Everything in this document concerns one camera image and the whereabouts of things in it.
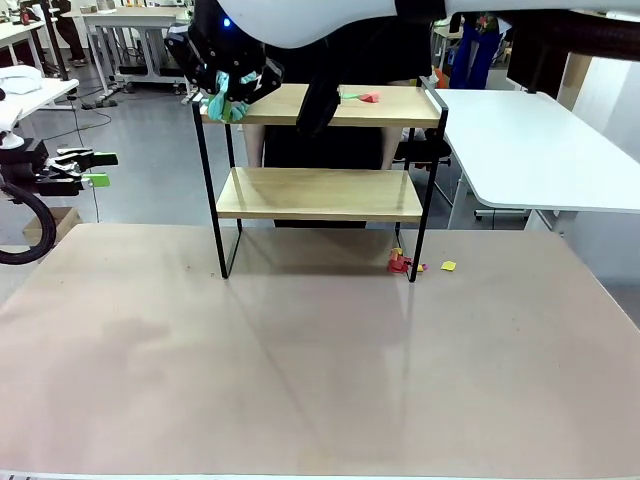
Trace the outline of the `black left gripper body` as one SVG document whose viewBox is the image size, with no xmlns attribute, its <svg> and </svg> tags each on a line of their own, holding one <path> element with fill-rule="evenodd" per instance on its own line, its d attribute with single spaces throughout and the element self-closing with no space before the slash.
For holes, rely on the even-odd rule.
<svg viewBox="0 0 640 480">
<path fill-rule="evenodd" d="M 50 194 L 49 152 L 38 139 L 25 139 L 20 147 L 1 151 L 1 191 L 13 185 L 33 194 Z"/>
</svg>

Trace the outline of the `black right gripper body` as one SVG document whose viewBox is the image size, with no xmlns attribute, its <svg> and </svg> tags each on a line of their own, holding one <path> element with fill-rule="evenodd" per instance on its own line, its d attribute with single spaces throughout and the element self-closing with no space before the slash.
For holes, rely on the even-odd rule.
<svg viewBox="0 0 640 480">
<path fill-rule="evenodd" d="M 262 44 L 241 30 L 218 1 L 194 2 L 191 41 L 214 70 L 260 75 L 266 63 Z"/>
</svg>

